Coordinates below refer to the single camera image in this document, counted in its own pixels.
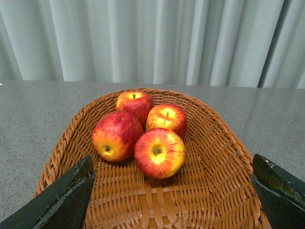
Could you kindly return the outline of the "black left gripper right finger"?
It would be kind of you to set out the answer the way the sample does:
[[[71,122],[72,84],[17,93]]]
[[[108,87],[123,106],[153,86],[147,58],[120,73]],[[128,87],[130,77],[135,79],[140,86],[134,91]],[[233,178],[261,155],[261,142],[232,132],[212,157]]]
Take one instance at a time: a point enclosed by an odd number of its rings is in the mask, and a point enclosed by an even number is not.
[[[260,154],[253,157],[252,184],[273,229],[305,227],[305,183]]]

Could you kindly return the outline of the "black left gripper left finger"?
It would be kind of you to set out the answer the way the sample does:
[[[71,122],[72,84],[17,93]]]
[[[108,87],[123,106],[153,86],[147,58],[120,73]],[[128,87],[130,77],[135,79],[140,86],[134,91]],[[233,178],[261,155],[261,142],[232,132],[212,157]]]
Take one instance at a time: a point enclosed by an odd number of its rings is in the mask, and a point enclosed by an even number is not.
[[[82,229],[95,181],[85,156],[33,200],[1,222],[2,229]]]

